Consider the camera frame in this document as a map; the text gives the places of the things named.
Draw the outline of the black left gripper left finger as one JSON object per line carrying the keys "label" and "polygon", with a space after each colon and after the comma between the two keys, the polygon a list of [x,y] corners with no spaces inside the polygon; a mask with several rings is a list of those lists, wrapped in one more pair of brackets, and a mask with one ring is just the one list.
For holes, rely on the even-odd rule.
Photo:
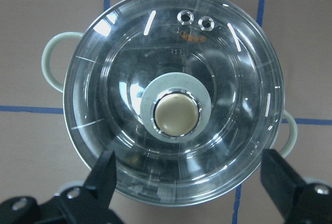
{"label": "black left gripper left finger", "polygon": [[109,209],[116,188],[116,156],[103,152],[81,186],[74,185],[38,204],[20,196],[1,203],[1,223],[121,223]]}

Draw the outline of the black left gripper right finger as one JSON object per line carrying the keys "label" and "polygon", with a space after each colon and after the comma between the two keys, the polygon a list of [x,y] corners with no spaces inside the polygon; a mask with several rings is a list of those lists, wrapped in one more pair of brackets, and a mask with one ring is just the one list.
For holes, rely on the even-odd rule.
{"label": "black left gripper right finger", "polygon": [[260,181],[285,223],[331,223],[331,187],[304,180],[274,149],[261,156]]}

